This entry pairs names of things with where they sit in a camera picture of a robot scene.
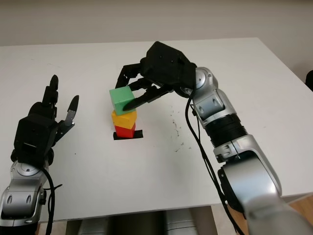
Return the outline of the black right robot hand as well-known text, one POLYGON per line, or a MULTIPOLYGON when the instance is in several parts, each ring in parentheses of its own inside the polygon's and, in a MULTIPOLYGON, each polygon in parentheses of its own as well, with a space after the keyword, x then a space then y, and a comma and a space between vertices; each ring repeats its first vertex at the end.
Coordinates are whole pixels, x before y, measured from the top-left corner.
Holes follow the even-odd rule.
POLYGON ((123 111, 130 111, 172 92, 189 98, 195 89, 195 81, 196 64, 192 62, 171 68, 150 68, 146 72, 144 66, 138 63, 125 65, 122 68, 115 87, 128 86, 131 91, 145 90, 143 95, 123 106, 123 111))

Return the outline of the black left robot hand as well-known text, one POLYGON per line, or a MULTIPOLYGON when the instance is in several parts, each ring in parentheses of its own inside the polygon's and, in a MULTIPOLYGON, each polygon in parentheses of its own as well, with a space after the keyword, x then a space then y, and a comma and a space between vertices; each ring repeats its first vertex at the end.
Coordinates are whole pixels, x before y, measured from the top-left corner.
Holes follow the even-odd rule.
POLYGON ((25 144, 31 147, 29 164, 38 168, 44 166, 45 162, 52 164, 52 148, 75 125, 73 120, 78 109, 79 95, 72 99, 66 118, 60 122, 56 121, 58 85, 58 76, 53 75, 50 84, 45 88, 42 101, 32 105, 28 113, 36 127, 34 138, 25 144))

